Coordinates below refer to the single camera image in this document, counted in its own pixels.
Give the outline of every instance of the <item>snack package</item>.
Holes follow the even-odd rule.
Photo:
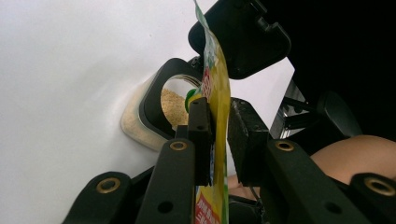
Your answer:
[[[212,146],[210,186],[196,190],[195,223],[228,223],[228,187],[226,133],[230,113],[230,80],[219,41],[210,31],[196,0],[195,13],[205,30],[204,75],[202,86],[191,99],[204,96],[216,124],[216,139]]]

